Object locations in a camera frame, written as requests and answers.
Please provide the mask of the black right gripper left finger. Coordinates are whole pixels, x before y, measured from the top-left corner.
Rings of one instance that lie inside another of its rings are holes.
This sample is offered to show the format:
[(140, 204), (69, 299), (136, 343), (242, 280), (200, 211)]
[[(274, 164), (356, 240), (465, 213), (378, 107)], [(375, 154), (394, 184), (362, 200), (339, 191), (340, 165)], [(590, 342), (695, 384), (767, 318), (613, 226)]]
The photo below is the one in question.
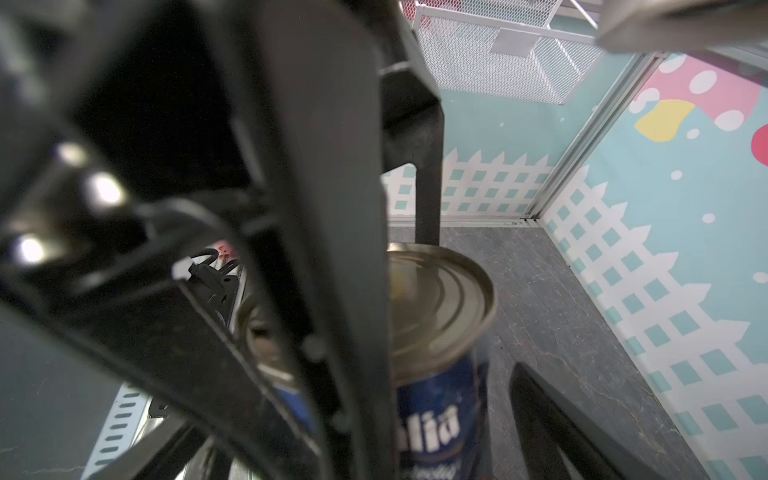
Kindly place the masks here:
[(154, 430), (90, 479), (215, 479), (216, 445), (206, 433), (176, 416)]

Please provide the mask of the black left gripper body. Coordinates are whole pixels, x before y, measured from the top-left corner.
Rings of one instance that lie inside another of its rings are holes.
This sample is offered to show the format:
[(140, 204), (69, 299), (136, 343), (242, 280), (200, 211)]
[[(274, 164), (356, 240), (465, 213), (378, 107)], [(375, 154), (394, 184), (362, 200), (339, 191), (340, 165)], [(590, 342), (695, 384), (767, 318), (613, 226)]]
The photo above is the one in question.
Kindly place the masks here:
[(1, 299), (192, 420), (279, 400), (170, 278), (271, 215), (229, 120), (264, 114), (277, 1), (1, 5)]

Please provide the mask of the dark blue red label can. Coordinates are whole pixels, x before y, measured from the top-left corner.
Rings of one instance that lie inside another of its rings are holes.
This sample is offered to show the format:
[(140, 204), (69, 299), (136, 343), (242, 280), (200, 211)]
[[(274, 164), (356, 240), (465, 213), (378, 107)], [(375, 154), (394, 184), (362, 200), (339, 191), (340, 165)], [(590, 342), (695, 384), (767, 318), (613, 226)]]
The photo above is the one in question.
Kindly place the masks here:
[(238, 345), (324, 479), (472, 479), (495, 287), (437, 245), (272, 242), (244, 260)]

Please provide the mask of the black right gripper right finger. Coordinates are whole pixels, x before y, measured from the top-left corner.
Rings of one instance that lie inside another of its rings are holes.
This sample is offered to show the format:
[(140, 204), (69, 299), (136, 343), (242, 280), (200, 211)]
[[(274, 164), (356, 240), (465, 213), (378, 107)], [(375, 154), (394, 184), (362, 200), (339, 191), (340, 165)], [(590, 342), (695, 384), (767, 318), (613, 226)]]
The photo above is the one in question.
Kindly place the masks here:
[(531, 479), (660, 479), (662, 476), (602, 430), (525, 363), (509, 381), (517, 434)]

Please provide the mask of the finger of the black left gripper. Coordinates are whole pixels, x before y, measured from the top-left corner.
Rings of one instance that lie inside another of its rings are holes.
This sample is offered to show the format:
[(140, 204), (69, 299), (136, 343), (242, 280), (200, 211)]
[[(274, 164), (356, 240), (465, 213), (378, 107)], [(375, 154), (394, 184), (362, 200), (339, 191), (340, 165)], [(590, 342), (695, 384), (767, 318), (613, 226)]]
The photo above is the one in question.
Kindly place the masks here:
[(281, 251), (257, 251), (327, 479), (393, 479), (380, 55), (333, 1), (201, 1)]
[(342, 3), (373, 36), (380, 54), (383, 165), (416, 169), (415, 241), (440, 243), (444, 112), (436, 80), (397, 1)]

